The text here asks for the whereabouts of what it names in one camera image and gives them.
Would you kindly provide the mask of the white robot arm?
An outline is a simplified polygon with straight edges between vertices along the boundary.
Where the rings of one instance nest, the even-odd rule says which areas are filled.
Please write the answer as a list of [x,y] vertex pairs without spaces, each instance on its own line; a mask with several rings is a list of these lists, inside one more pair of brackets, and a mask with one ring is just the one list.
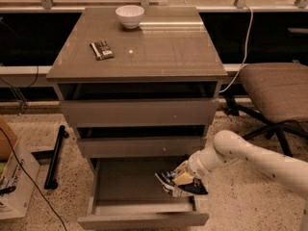
[[201,180],[210,172],[226,167],[236,160],[252,164],[276,182],[284,185],[305,200],[300,231],[308,231],[308,163],[258,147],[236,133],[223,130],[202,150],[194,152],[176,170],[171,182],[174,196],[189,194],[185,187]]

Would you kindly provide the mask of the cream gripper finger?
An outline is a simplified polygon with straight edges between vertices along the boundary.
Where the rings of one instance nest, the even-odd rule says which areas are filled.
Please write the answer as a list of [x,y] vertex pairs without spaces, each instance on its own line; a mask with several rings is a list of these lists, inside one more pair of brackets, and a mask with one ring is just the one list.
[[178,175],[186,174],[188,172],[187,165],[188,165],[188,161],[184,161],[174,170],[175,173]]
[[189,185],[193,181],[193,176],[185,172],[176,172],[173,176],[173,183],[177,186]]

